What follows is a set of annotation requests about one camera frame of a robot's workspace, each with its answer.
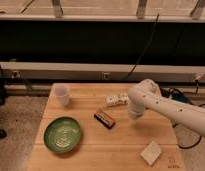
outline green bowl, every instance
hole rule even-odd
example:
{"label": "green bowl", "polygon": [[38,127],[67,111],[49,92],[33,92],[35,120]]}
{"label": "green bowl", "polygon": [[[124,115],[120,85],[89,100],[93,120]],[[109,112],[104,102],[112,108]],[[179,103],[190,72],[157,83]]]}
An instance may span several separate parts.
{"label": "green bowl", "polygon": [[82,131],[75,119],[60,117],[52,121],[46,128],[44,143],[55,153],[66,153],[78,144],[81,137]]}

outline wooden table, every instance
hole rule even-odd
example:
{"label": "wooden table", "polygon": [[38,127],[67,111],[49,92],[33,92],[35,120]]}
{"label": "wooden table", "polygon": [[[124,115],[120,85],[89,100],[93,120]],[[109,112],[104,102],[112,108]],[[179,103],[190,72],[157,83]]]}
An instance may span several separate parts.
{"label": "wooden table", "polygon": [[[70,103],[62,107],[51,91],[28,165],[29,171],[182,171],[184,163],[171,122],[152,110],[132,121],[126,106],[106,107],[106,96],[127,93],[133,84],[68,84]],[[108,130],[93,114],[102,108],[116,120]],[[44,145],[43,134],[55,118],[75,118],[83,130],[81,143],[71,152],[56,155]],[[163,153],[151,167],[140,152],[151,141]]]}

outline power outlet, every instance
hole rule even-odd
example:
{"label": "power outlet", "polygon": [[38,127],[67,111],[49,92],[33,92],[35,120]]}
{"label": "power outlet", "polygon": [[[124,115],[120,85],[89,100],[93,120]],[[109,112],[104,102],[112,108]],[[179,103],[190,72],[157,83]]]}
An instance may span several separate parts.
{"label": "power outlet", "polygon": [[109,72],[102,72],[102,80],[110,80],[111,74]]}
{"label": "power outlet", "polygon": [[20,71],[19,70],[13,70],[12,71],[12,79],[19,79],[20,76]]}
{"label": "power outlet", "polygon": [[205,75],[204,73],[197,73],[197,74],[195,75],[195,80],[194,80],[194,81],[199,81],[199,80],[201,80],[204,75]]}

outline railing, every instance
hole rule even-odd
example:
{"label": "railing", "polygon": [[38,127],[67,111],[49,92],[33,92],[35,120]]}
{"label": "railing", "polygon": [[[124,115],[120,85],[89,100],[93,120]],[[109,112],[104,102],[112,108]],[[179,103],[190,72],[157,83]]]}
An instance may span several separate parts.
{"label": "railing", "polygon": [[205,0],[0,0],[0,19],[205,22]]}

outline white paper cup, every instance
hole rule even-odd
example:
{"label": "white paper cup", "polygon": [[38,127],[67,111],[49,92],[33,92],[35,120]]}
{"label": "white paper cup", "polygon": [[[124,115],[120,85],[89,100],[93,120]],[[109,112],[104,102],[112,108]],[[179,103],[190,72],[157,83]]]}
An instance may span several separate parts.
{"label": "white paper cup", "polygon": [[54,87],[54,94],[62,106],[69,104],[69,87],[58,84]]}

